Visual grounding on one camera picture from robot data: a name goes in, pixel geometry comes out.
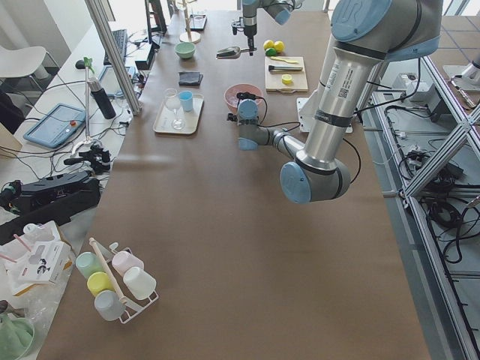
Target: green bowl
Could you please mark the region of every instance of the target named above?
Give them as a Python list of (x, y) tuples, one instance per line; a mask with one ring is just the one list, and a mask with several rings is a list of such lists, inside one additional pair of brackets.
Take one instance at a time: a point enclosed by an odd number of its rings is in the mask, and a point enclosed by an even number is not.
[(189, 59), (194, 56), (195, 44), (194, 43), (177, 43), (175, 45), (175, 52), (182, 59)]

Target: black bottle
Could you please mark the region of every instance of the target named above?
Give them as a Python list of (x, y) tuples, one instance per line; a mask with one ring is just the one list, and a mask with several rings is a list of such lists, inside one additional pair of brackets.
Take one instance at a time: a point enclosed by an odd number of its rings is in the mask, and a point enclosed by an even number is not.
[(97, 101), (98, 108), (103, 114), (105, 119), (113, 119), (116, 116), (115, 110), (113, 109), (112, 103), (107, 96), (104, 88), (98, 81), (97, 78), (91, 77), (87, 81), (88, 86), (90, 87), (91, 96)]

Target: brown table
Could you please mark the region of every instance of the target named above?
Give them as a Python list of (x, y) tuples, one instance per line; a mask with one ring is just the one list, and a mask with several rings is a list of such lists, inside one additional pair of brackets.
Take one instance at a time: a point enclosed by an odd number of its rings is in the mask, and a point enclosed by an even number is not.
[[(262, 52), (215, 59), (246, 44), (232, 36), (238, 16), (208, 13), (188, 61), (173, 53), (184, 31), (174, 16), (91, 228), (99, 242), (120, 242), (144, 260), (160, 301), (127, 325), (103, 321), (75, 271), (40, 360), (429, 358), (362, 129), (348, 136), (361, 175), (335, 201), (292, 204), (279, 184), (287, 159), (273, 148), (238, 150), (223, 93), (235, 83), (264, 87)], [(327, 15), (294, 13), (280, 27), (259, 12), (256, 42), (267, 38), (304, 56), (315, 89)], [(164, 89), (182, 70), (205, 75), (199, 129), (157, 136)], [(296, 95), (265, 98), (269, 124), (296, 120)], [(346, 144), (339, 158), (355, 173)]]

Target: pink straw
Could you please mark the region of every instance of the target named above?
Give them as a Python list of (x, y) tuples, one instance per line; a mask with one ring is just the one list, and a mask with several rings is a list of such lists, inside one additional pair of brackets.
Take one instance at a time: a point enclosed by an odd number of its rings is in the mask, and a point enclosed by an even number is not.
[(10, 257), (5, 256), (5, 255), (2, 255), (1, 253), (0, 253), (0, 257), (1, 257), (2, 259), (11, 261), (12, 263), (17, 263), (14, 259), (11, 259)]
[(20, 238), (17, 234), (13, 234), (13, 237), (15, 239), (17, 239), (20, 244), (22, 244), (23, 246), (25, 246), (25, 248), (29, 251), (29, 252), (32, 252), (32, 249), (22, 240), (22, 238)]

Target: spoon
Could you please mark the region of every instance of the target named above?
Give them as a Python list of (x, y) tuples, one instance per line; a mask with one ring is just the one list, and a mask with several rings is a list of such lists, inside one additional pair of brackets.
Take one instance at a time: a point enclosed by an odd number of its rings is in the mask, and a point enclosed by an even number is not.
[(240, 46), (230, 46), (217, 51), (217, 59), (237, 59), (242, 53), (248, 53), (248, 48), (240, 49)]
[(270, 59), (277, 60), (278, 62), (286, 62), (288, 64), (298, 64), (296, 60), (289, 60), (288, 58), (278, 58), (277, 56), (270, 56)]

